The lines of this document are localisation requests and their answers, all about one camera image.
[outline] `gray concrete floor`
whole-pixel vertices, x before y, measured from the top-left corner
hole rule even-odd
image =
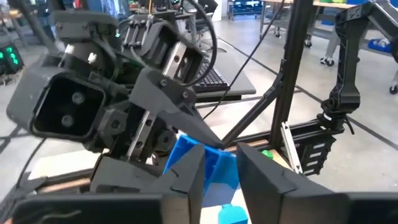
[[[220,38],[219,47],[233,54],[236,63],[240,65],[247,59],[245,54],[250,54],[259,40],[259,21],[252,17],[237,17],[234,22],[216,22],[215,28]],[[275,75],[269,70],[278,71],[284,53],[283,45],[284,38],[276,39],[270,34],[254,55],[254,60],[244,69],[257,89],[256,96],[262,95],[274,81]],[[314,37],[313,47],[305,49],[303,53],[297,81],[303,92],[294,95],[289,124],[315,118],[321,112],[317,100],[326,99],[335,84],[336,66],[319,64],[326,45],[327,40]],[[25,63],[30,64],[43,51],[40,47],[31,47],[28,52],[21,50],[21,53]],[[357,121],[353,124],[356,134],[353,136],[346,131],[336,136],[337,142],[332,147],[325,168],[320,175],[311,179],[338,191],[396,191],[398,130],[395,127],[398,124],[398,96],[390,95],[388,89],[398,66],[390,57],[365,51],[361,51],[359,56],[361,62],[358,64],[356,84],[362,96],[361,107],[351,115]],[[0,136],[8,136],[15,128],[5,114],[14,87],[15,85],[0,87]],[[256,100],[252,100],[220,106],[206,122],[222,138],[255,103]],[[243,135],[269,129],[273,107],[271,105],[266,109]],[[210,109],[201,109],[200,112],[205,114]],[[39,139],[33,137],[18,138],[0,151],[0,199],[12,187],[26,159],[39,142]],[[42,146],[36,160],[43,156],[78,150],[83,150],[79,144],[49,140]]]

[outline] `black cable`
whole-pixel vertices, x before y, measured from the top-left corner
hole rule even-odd
[[[39,149],[42,147],[42,145],[44,144],[45,140],[47,138],[43,138],[41,140],[41,142],[36,146],[36,148],[33,150],[32,154],[29,156],[28,160],[26,161],[24,167],[22,168],[21,173],[19,174],[17,183],[16,183],[16,189],[18,189],[20,187],[22,178],[24,177],[24,174],[27,170],[27,167],[29,166],[30,162],[32,162],[32,159],[35,157],[36,153],[39,151]]]
[[[208,113],[206,114],[206,116],[203,117],[203,119],[206,119],[210,114],[212,114],[212,112],[214,112],[219,105],[223,102],[225,96],[227,95],[227,93],[231,90],[231,86],[234,85],[236,79],[239,77],[239,75],[241,74],[241,72],[243,71],[243,69],[245,68],[245,66],[249,63],[250,59],[253,57],[254,53],[256,53],[257,49],[260,47],[261,42],[264,40],[264,38],[266,37],[268,30],[271,28],[271,25],[274,23],[274,21],[276,20],[276,17],[279,15],[279,13],[281,12],[282,8],[284,7],[284,3],[285,0],[282,0],[282,2],[280,3],[280,6],[278,8],[278,11],[275,13],[274,17],[271,19],[270,23],[268,24],[266,31],[264,31],[264,33],[262,34],[259,42],[257,43],[257,45],[254,47],[253,51],[250,53],[250,55],[248,56],[248,58],[246,59],[246,61],[243,63],[242,67],[239,69],[238,73],[235,75],[234,79],[232,80],[231,84],[229,85],[228,89],[225,90],[223,96],[221,97],[221,99],[219,100],[219,102],[217,103],[217,105]]]
[[[182,84],[182,86],[193,86],[197,83],[200,83],[213,69],[214,64],[216,63],[216,58],[217,58],[217,36],[216,32],[214,31],[213,23],[210,21],[209,17],[206,15],[205,10],[194,0],[187,0],[199,13],[199,15],[203,18],[205,21],[206,26],[209,28],[209,32],[211,35],[211,44],[213,45],[213,49],[211,51],[211,58],[210,58],[210,63],[205,72],[195,79],[194,81],[186,84]]]

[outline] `bolt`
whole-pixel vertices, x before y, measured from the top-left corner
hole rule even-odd
[[[142,147],[142,142],[137,142],[136,147],[137,148],[141,148]]]
[[[70,115],[65,115],[62,117],[61,120],[61,124],[66,127],[66,128],[70,128],[73,125],[74,121],[73,121],[73,117]]]
[[[146,124],[147,126],[151,126],[151,125],[152,125],[152,120],[151,120],[151,119],[148,119],[148,120],[145,122],[145,124]]]
[[[160,81],[160,85],[161,85],[162,87],[167,86],[167,81],[166,81],[166,80]]]
[[[111,127],[112,127],[113,129],[119,128],[119,126],[120,126],[120,122],[119,122],[119,121],[113,121],[113,122],[111,123]]]
[[[72,102],[76,105],[80,105],[82,103],[84,103],[85,101],[85,96],[80,93],[80,92],[76,92],[72,95]]]

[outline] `keyboard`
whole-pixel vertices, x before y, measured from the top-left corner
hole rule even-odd
[[[204,74],[209,64],[210,62],[208,60],[205,60],[202,63],[196,78],[199,78]],[[204,93],[211,91],[226,91],[228,87],[229,84],[225,81],[224,77],[213,67],[209,74],[200,83],[193,86],[193,89],[196,93]]]

